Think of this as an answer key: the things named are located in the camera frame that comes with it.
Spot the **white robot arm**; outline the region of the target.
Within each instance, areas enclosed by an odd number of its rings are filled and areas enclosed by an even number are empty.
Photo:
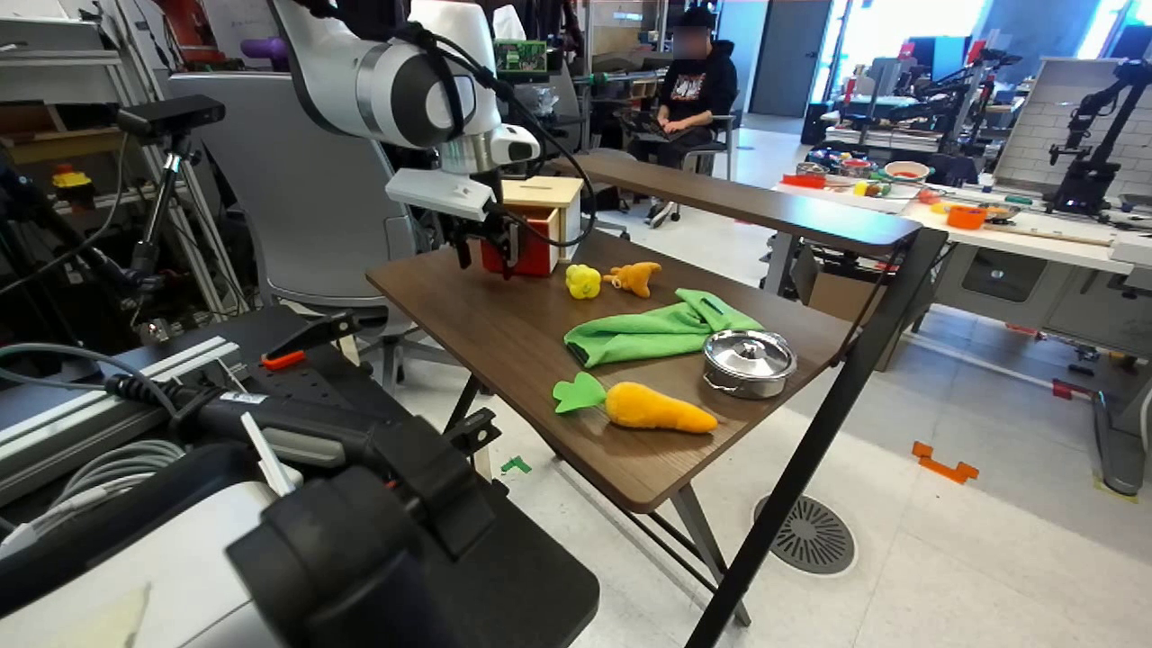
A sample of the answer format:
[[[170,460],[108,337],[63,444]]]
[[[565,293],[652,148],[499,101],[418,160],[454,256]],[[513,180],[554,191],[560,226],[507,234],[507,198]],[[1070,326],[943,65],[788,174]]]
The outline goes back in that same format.
[[[532,162],[532,130],[502,121],[494,35],[478,2],[267,0],[288,44],[301,109],[326,130],[423,152],[384,196],[442,215],[459,263],[482,238],[513,266],[520,226],[499,204],[495,174]]]

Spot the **black background robot arm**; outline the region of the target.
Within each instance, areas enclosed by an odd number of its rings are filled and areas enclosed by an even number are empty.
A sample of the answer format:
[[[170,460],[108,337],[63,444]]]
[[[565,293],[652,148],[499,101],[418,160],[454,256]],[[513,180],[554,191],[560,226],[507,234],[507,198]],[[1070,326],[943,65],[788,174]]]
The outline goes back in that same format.
[[[1058,188],[1045,198],[1048,212],[1096,215],[1106,210],[1106,191],[1118,174],[1111,148],[1148,85],[1152,65],[1144,56],[1122,56],[1111,67],[1111,83],[1074,109],[1064,142],[1048,148],[1048,162],[1070,160]],[[1110,130],[1096,144],[1087,144],[1096,115],[1110,115]]]

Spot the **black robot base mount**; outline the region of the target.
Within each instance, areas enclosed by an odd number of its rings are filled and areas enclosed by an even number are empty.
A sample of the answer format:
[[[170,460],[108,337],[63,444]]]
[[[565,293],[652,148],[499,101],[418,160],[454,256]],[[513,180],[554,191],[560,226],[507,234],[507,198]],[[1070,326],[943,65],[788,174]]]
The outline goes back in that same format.
[[[274,305],[3,391],[3,648],[560,648],[596,577]]]

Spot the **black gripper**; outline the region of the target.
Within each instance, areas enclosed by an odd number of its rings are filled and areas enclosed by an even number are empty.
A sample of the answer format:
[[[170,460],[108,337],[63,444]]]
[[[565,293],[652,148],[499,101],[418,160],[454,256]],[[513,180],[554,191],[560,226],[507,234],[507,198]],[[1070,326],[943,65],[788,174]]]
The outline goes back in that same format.
[[[457,266],[466,271],[470,266],[470,240],[466,238],[482,238],[494,222],[512,218],[512,212],[499,200],[499,191],[494,182],[484,182],[495,196],[495,204],[490,210],[490,215],[482,222],[466,222],[466,218],[454,218],[446,215],[442,234],[450,238],[450,248],[457,256]]]

